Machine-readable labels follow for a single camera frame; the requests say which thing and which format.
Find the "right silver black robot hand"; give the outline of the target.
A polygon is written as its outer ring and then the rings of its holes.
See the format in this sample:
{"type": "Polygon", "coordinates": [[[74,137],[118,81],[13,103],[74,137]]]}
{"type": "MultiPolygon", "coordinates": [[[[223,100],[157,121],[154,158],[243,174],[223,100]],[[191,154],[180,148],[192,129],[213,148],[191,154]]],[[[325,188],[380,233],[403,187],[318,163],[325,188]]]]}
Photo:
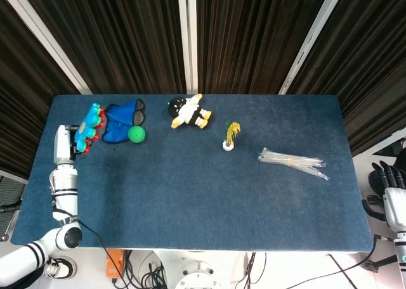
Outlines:
{"type": "Polygon", "coordinates": [[[385,222],[393,232],[405,232],[405,172],[382,160],[373,162],[368,176],[374,195],[367,195],[362,206],[370,217],[385,222]]]}

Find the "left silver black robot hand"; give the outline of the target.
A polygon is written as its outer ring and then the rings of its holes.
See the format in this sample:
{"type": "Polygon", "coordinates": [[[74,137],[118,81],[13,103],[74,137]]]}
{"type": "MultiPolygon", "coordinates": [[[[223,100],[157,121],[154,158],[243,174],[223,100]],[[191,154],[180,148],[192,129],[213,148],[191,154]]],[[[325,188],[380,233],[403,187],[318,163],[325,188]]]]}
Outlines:
{"type": "Polygon", "coordinates": [[[53,161],[55,165],[73,164],[77,155],[74,141],[78,125],[59,125],[55,134],[53,161]]]}

